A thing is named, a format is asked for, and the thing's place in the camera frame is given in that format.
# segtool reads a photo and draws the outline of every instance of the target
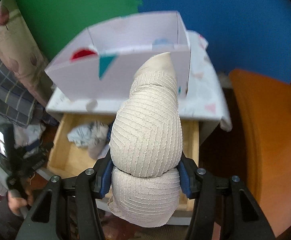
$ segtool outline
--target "hand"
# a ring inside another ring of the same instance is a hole
[[[21,207],[25,207],[27,204],[29,204],[30,206],[33,205],[32,191],[29,188],[27,188],[25,190],[25,192],[28,195],[28,199],[27,200],[25,200],[24,198],[21,198],[21,197],[13,197],[13,194],[10,191],[7,193],[9,209],[15,215],[19,215],[20,214],[20,208]]]

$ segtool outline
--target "person's sleeve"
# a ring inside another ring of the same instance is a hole
[[[9,209],[7,197],[0,202],[0,234],[5,240],[14,240],[22,225],[23,218]]]

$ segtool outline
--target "open storage box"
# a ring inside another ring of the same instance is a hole
[[[86,149],[77,148],[74,143],[68,141],[67,134],[76,126],[99,120],[106,124],[114,120],[114,115],[79,115],[64,114],[54,139],[54,147],[51,150],[47,168],[54,174],[64,178],[74,177],[82,171],[92,168],[96,162],[89,157]],[[183,152],[188,158],[192,158],[198,165],[199,162],[199,125],[192,120],[181,120],[183,134]],[[189,200],[180,191],[179,207],[177,210],[191,211],[194,200]]]
[[[79,49],[97,54],[71,60]],[[117,17],[85,28],[45,71],[71,101],[126,99],[135,72],[150,57],[163,52],[171,53],[179,96],[185,98],[191,46],[176,11]]]

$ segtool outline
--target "balloon print curtain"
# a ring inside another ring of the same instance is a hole
[[[39,50],[15,0],[0,2],[0,59],[44,107],[52,81],[44,72],[47,59]]]

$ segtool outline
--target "teal triangle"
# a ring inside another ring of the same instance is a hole
[[[111,62],[117,57],[117,55],[111,56],[102,56],[100,55],[100,63],[99,63],[99,79],[101,80],[109,68]]]

